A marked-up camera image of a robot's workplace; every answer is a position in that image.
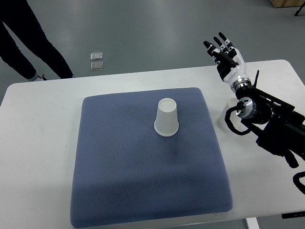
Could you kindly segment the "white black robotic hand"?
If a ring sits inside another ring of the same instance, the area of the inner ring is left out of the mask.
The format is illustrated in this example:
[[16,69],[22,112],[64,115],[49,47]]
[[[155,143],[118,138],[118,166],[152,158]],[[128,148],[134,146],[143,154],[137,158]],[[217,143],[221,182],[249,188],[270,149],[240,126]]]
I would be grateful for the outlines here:
[[218,46],[208,41],[204,41],[203,44],[207,48],[208,55],[216,63],[221,80],[229,84],[233,92],[241,85],[250,85],[251,81],[245,72],[246,65],[240,51],[221,32],[218,38],[213,39]]

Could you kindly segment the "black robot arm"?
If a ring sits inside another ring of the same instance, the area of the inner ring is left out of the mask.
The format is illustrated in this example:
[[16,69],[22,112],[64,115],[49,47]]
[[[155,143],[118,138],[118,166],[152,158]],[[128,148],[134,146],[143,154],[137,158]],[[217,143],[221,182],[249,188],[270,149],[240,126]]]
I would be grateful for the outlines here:
[[304,115],[249,80],[239,81],[234,89],[238,102],[225,113],[228,128],[237,135],[253,132],[259,147],[297,168],[295,156],[305,157]]

